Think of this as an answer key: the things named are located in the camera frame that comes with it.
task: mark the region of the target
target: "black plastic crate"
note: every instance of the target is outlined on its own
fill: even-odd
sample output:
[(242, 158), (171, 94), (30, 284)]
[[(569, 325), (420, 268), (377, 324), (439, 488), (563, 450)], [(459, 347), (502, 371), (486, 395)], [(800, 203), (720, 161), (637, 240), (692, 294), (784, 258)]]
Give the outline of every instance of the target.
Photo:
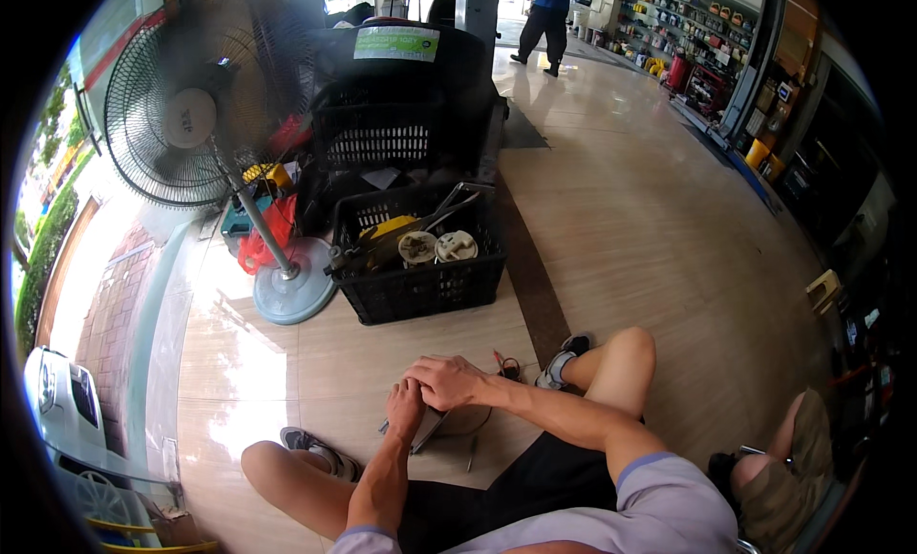
[[(428, 216), (453, 187), (450, 183), (413, 186), (345, 198), (335, 208), (334, 244), (347, 250), (367, 227), (397, 216)], [(464, 201), (470, 194), (459, 193), (452, 204)], [(369, 275), (336, 272), (334, 282), (360, 322), (376, 325), (493, 303), (506, 262), (506, 247), (490, 199), (479, 196), (474, 204), (440, 222), (432, 233), (439, 237), (459, 229), (467, 231), (478, 244), (477, 258), (412, 269), (394, 267)]]
[(333, 179), (346, 171), (433, 170), (442, 94), (405, 83), (334, 83), (315, 110), (315, 158)]

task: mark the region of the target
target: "car grille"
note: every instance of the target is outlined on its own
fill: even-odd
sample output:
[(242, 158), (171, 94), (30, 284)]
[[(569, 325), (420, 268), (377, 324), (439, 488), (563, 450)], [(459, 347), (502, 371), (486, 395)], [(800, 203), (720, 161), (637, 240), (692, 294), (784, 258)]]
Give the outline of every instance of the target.
[(89, 377), (85, 371), (80, 371), (81, 381), (71, 378), (71, 385), (74, 388), (74, 403), (76, 410), (89, 421), (95, 428), (99, 427), (99, 419), (96, 417), (96, 400), (93, 392), (89, 388)]

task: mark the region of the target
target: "shoe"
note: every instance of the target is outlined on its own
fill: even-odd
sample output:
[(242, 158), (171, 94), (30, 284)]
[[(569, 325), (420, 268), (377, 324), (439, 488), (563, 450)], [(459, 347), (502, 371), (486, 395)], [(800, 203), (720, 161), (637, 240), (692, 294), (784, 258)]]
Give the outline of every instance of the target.
[(542, 389), (554, 389), (555, 391), (566, 386), (566, 383), (558, 381), (555, 377), (560, 376), (560, 370), (569, 360), (579, 357), (590, 349), (592, 349), (592, 337), (589, 333), (578, 333), (567, 339), (560, 346), (560, 351), (554, 356), (551, 363), (544, 367), (541, 375), (534, 380), (535, 386)]
[(281, 429), (281, 440), (290, 450), (308, 450), (324, 458), (331, 465), (331, 476), (356, 482), (360, 479), (361, 469), (357, 461), (347, 455), (342, 455), (315, 435), (297, 426), (285, 426)]

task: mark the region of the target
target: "fan motor hub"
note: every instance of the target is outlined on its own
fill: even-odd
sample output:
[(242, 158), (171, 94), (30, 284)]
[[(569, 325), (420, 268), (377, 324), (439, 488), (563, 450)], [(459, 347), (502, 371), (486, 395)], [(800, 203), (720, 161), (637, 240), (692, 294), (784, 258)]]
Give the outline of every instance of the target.
[(166, 105), (162, 133), (166, 141), (178, 148), (203, 144), (216, 125), (216, 103), (205, 90), (186, 88)]

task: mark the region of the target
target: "man's hand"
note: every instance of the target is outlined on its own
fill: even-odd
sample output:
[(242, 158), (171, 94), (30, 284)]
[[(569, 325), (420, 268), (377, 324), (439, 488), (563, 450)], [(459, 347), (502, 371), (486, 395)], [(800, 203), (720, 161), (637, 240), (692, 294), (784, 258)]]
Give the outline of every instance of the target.
[(396, 383), (385, 403), (385, 411), (389, 419), (389, 429), (385, 434), (391, 433), (408, 442), (413, 440), (424, 418), (424, 400), (417, 380), (405, 378)]
[(472, 405), (480, 396), (488, 378), (464, 357), (421, 357), (407, 371), (407, 379), (420, 382), (424, 403), (440, 411)]

